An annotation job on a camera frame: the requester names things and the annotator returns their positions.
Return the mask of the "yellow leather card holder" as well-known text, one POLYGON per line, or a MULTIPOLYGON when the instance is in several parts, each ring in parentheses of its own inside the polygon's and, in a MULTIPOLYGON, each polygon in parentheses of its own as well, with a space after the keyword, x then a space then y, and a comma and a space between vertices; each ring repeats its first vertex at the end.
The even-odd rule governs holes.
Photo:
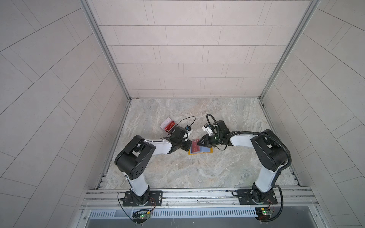
POLYGON ((210 154, 210 153, 212 153, 213 152, 213 149, 212 148, 208 148, 208 147, 201 147, 200 146, 200 149, 201 149, 201 152, 200 153, 198 153, 198 154, 210 154))

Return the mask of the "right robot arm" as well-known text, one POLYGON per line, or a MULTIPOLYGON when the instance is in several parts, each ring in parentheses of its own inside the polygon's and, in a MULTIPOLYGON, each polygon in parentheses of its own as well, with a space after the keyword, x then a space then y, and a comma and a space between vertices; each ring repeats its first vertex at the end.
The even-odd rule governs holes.
POLYGON ((207 148, 218 145, 244 146, 255 150, 261 169, 252 185, 251 192, 245 193, 242 197, 256 204, 269 202, 279 175, 291 165, 291 154, 284 143, 270 129, 259 133, 231 132, 222 120, 214 124, 206 124, 203 130, 207 134, 198 141, 198 146, 207 148))

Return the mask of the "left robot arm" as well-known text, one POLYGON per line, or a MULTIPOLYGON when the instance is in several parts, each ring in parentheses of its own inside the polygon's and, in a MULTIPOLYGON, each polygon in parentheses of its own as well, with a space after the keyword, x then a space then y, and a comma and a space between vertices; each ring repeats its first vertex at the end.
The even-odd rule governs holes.
POLYGON ((154 155, 171 154, 178 149, 189 151, 192 141, 189 135, 190 125, 186 127, 174 126, 168 136, 159 140, 147 140, 136 135, 116 156, 115 165, 127 176, 130 184, 132 202, 145 205, 149 201, 150 186, 144 177, 150 159, 154 155))

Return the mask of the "right green circuit board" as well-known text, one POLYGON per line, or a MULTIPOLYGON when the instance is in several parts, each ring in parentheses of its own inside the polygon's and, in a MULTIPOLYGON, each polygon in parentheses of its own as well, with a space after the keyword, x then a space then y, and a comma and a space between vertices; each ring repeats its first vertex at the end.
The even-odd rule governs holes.
POLYGON ((266 220, 269 220, 271 218, 271 215, 272 215, 272 211, 271 209, 269 208, 258 208, 256 207, 255 208, 255 211, 256 211, 256 220, 259 220, 259 221, 266 221, 266 220))

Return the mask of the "green circuit board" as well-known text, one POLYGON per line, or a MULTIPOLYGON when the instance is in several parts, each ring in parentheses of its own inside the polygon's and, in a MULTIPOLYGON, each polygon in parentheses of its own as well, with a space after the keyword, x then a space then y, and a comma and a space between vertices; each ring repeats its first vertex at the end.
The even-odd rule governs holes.
POLYGON ((139 210, 133 213, 132 221, 136 224, 142 224, 150 219, 152 211, 150 210, 139 210))
POLYGON ((271 215, 272 215, 272 211, 271 209, 269 208, 258 208, 256 207, 255 208, 255 211, 256 211, 256 220, 259 220, 259 221, 266 221, 266 220, 269 220, 271 218, 271 215))

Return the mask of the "left green circuit board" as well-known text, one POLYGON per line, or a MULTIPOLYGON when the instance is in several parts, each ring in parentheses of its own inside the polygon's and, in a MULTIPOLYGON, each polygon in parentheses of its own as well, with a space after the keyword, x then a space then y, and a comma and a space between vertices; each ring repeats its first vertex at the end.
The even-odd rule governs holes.
POLYGON ((150 219, 152 211, 150 210, 139 210, 133 213, 132 221, 136 224, 142 224, 150 219))

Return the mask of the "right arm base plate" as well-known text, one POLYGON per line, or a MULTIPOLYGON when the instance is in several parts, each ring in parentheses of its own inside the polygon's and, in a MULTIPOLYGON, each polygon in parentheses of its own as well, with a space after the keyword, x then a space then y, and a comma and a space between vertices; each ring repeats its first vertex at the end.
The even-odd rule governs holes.
POLYGON ((266 193, 262 193, 257 189, 236 190, 232 192, 232 195, 238 198, 240 205, 278 204, 278 200, 273 189, 266 193))

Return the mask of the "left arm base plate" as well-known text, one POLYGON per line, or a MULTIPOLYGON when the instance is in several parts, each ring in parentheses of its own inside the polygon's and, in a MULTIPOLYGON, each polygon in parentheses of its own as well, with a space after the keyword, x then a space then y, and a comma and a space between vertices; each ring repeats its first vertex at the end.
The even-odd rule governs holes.
POLYGON ((127 191, 125 196, 119 197, 123 201, 123 207, 152 207, 162 205, 162 191, 148 190, 142 196, 137 196, 132 191, 127 191))

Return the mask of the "aluminium mounting rail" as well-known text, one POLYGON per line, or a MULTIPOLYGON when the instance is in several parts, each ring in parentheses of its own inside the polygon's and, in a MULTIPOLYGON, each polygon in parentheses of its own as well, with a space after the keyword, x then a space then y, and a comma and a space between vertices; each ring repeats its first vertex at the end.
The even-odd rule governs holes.
MULTIPOLYGON (((250 196, 237 196, 237 188, 157 189, 153 190, 155 203, 138 205, 126 196, 126 190, 87 191, 82 209, 169 209, 169 208, 237 208, 258 207, 250 196)), ((270 199, 261 206, 317 206, 319 205, 310 187, 287 186, 275 189, 270 199)))

